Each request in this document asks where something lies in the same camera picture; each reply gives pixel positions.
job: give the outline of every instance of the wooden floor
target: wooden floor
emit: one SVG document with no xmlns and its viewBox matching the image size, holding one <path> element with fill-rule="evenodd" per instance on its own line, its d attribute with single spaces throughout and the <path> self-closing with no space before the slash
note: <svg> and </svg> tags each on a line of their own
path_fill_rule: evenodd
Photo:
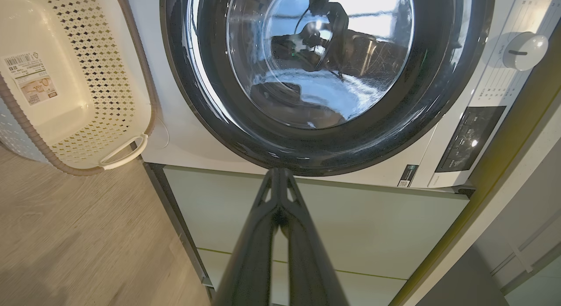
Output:
<svg viewBox="0 0 561 306">
<path fill-rule="evenodd" d="M 0 145 L 0 306 L 204 306 L 140 160 L 63 174 Z"/>
</svg>

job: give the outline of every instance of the basket handle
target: basket handle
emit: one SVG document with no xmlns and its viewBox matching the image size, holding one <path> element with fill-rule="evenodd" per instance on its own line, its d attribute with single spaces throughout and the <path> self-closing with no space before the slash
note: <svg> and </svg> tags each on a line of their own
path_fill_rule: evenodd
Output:
<svg viewBox="0 0 561 306">
<path fill-rule="evenodd" d="M 126 146 L 129 146 L 132 142 L 134 142 L 137 139 L 141 139 L 142 142 L 140 142 L 140 145 L 138 145 L 138 147 L 136 147 L 135 150 L 133 150 L 132 152 L 130 152 L 130 154 L 124 156 L 123 158 L 121 158 L 120 160 L 116 160 L 114 162 L 106 162 L 107 160 L 109 160 L 111 157 L 115 156 L 118 152 L 120 152 L 121 150 L 123 150 Z M 146 145 L 148 144 L 148 135 L 146 134 L 142 134 L 139 136 L 135 136 L 133 138 L 131 138 L 130 140 L 128 140 L 128 142 L 125 142 L 124 144 L 122 144 L 121 146 L 119 146 L 119 148 L 115 149 L 114 151 L 110 152 L 110 154 L 108 154 L 107 156 L 105 156 L 102 160 L 99 161 L 99 165 L 104 168 L 104 170 L 109 170 L 109 169 L 114 169 L 117 167 L 120 167 L 124 164 L 126 164 L 127 162 L 130 162 L 131 160 L 137 158 L 138 156 L 140 156 L 140 154 L 142 153 L 142 151 L 144 151 L 144 149 L 146 148 Z"/>
</svg>

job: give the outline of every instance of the washing machine door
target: washing machine door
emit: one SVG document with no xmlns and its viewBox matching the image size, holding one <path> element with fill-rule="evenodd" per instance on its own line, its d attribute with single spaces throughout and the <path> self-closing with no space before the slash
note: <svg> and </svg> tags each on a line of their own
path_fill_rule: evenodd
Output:
<svg viewBox="0 0 561 306">
<path fill-rule="evenodd" d="M 494 0 L 162 0 L 202 124 L 265 168 L 345 174 L 429 131 L 467 84 Z"/>
</svg>

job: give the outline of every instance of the cabinet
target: cabinet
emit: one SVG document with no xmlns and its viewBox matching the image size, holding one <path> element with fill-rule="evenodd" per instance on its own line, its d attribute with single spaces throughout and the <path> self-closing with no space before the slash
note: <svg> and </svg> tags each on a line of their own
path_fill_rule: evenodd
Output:
<svg viewBox="0 0 561 306">
<path fill-rule="evenodd" d="M 230 254 L 199 250 L 199 256 L 214 288 L 219 290 Z M 405 284 L 405 280 L 348 272 L 337 272 L 337 277 L 351 306 L 387 305 Z M 288 264 L 273 262 L 271 278 L 271 302 L 288 305 Z"/>
<path fill-rule="evenodd" d="M 231 253 L 262 177 L 166 166 L 195 246 Z M 407 280 L 468 199 L 444 192 L 299 180 L 336 270 Z M 274 258 L 287 261 L 276 237 Z"/>
</svg>

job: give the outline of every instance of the white plastic basket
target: white plastic basket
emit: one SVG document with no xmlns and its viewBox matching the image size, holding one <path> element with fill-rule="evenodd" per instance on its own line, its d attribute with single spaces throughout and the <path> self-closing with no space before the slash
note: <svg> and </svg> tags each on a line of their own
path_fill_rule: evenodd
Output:
<svg viewBox="0 0 561 306">
<path fill-rule="evenodd" d="M 0 0 L 0 33 L 2 143 L 75 175 L 140 155 L 156 93 L 126 0 Z"/>
</svg>

